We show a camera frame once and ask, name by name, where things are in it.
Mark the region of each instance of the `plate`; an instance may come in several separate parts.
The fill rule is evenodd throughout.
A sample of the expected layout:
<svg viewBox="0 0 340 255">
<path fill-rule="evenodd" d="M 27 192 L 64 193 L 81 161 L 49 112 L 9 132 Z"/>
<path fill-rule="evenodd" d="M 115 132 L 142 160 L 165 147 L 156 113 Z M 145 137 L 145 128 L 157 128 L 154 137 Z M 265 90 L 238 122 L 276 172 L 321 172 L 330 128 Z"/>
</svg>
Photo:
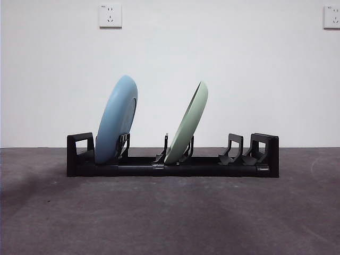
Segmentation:
<svg viewBox="0 0 340 255">
<path fill-rule="evenodd" d="M 117 156 L 117 141 L 129 133 L 137 106 L 138 90 L 129 76 L 120 78 L 106 104 L 100 121 L 96 148 L 96 164 L 104 164 Z"/>
<path fill-rule="evenodd" d="M 205 83 L 201 81 L 186 109 L 171 146 L 166 153 L 165 164 L 175 163 L 182 157 L 201 120 L 207 99 L 208 88 Z"/>
</svg>

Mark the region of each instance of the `green plate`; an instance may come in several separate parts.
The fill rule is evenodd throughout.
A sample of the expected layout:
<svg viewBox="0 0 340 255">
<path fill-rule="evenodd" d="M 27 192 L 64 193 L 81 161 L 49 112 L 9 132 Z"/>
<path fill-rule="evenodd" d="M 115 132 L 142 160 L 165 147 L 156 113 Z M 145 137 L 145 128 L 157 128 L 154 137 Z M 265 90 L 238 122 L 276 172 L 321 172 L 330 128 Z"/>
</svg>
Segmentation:
<svg viewBox="0 0 340 255">
<path fill-rule="evenodd" d="M 171 146 L 166 153 L 165 164 L 175 163 L 182 157 L 200 122 L 207 99 L 208 88 L 205 83 L 201 81 L 186 109 Z"/>
</svg>

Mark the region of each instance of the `blue plate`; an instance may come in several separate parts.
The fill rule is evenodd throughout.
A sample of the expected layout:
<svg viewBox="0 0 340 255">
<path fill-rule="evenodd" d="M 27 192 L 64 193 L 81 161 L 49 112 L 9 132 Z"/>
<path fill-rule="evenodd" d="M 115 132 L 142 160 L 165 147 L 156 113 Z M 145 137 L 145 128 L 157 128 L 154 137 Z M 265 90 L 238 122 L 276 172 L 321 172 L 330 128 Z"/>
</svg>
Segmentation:
<svg viewBox="0 0 340 255">
<path fill-rule="evenodd" d="M 106 104 L 98 130 L 95 160 L 104 164 L 117 156 L 117 141 L 129 133 L 138 98 L 136 83 L 129 76 L 120 78 Z"/>
</svg>

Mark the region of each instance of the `wall socket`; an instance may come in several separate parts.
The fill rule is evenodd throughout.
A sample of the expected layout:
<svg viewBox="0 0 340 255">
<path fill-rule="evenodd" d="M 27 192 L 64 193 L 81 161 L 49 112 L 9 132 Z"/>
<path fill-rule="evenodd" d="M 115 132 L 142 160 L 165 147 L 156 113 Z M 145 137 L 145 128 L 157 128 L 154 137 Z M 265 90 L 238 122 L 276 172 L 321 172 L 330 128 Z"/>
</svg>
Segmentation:
<svg viewBox="0 0 340 255">
<path fill-rule="evenodd" d="M 324 7 L 324 29 L 340 29 L 340 5 Z"/>
<path fill-rule="evenodd" d="M 122 27 L 122 5 L 101 4 L 99 6 L 99 27 L 121 28 Z"/>
</svg>

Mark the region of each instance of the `gray floor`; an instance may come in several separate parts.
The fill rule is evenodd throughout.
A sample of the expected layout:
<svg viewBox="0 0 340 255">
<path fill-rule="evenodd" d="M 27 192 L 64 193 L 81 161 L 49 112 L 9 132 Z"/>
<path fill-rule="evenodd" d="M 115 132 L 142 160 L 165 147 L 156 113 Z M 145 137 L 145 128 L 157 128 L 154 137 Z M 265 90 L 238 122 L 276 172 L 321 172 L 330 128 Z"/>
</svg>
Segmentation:
<svg viewBox="0 0 340 255">
<path fill-rule="evenodd" d="M 1 150 L 1 254 L 340 254 L 340 148 L 281 149 L 279 179 L 66 178 L 65 154 Z"/>
</svg>

